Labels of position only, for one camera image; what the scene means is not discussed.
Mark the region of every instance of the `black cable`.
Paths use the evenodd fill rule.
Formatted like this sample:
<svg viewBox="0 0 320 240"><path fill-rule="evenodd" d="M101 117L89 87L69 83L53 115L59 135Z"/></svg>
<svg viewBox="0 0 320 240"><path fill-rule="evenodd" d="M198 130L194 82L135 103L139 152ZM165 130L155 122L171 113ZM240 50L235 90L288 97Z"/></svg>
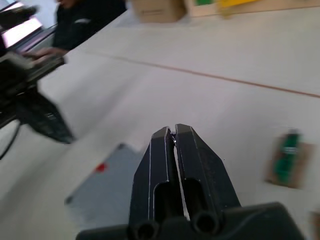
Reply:
<svg viewBox="0 0 320 240"><path fill-rule="evenodd" d="M18 133L20 131L20 128L21 128L21 123L19 122L18 125L16 126L15 128L15 131L13 133L13 136L9 142L9 144L6 146L6 148L4 149L3 153L0 155L0 161L6 156L6 154L9 152L9 150L11 149L12 145L14 144L17 136L18 136Z"/></svg>

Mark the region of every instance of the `person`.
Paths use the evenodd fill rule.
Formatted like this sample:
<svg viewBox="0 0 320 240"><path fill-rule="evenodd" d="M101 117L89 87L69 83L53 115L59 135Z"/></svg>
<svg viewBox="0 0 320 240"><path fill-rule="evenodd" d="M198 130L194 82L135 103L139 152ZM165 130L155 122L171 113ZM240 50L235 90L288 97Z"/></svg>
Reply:
<svg viewBox="0 0 320 240"><path fill-rule="evenodd" d="M57 0L57 25L52 47L43 48L32 55L65 55L104 26L112 22L126 9L124 0Z"/></svg>

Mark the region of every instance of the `red mark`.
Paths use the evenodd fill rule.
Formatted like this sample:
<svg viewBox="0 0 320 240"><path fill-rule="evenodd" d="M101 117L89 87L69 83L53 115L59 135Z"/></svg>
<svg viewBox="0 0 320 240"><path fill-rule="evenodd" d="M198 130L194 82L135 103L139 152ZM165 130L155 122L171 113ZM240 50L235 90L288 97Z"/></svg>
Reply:
<svg viewBox="0 0 320 240"><path fill-rule="evenodd" d="M101 163L100 165L98 165L95 169L95 171L97 173L103 173L106 169L108 168L108 165L105 163Z"/></svg>

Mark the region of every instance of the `green object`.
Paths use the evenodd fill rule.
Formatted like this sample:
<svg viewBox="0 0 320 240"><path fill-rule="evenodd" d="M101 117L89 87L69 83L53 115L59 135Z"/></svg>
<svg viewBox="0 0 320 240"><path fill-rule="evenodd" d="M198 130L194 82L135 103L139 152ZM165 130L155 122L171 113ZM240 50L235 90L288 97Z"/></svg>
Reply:
<svg viewBox="0 0 320 240"><path fill-rule="evenodd" d="M200 5L208 5L208 4L213 4L214 1L213 0L195 0L195 4L197 6L200 6Z"/></svg>
<svg viewBox="0 0 320 240"><path fill-rule="evenodd" d="M281 147L281 157L275 164L275 173L278 180L287 184L290 180L295 160L298 154L298 143L300 134L297 131L291 131L286 136Z"/></svg>

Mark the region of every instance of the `white table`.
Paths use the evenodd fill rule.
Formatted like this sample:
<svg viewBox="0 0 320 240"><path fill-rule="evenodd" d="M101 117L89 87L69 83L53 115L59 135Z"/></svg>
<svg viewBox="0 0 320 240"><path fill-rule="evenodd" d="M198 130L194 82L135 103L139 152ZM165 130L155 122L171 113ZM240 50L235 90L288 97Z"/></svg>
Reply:
<svg viewBox="0 0 320 240"><path fill-rule="evenodd" d="M263 179L275 139L289 128L320 144L319 13L186 18L168 25L138 25L125 13L42 80L41 90L59 105L78 141L60 145L22 128L0 163L1 238L74 239L78 229L65 197L119 143L139 151L152 133L177 123L193 126L224 159L243 206L279 201L311 236L310 211L320 203L319 151L301 190ZM1 141L10 128L0 131Z"/></svg>

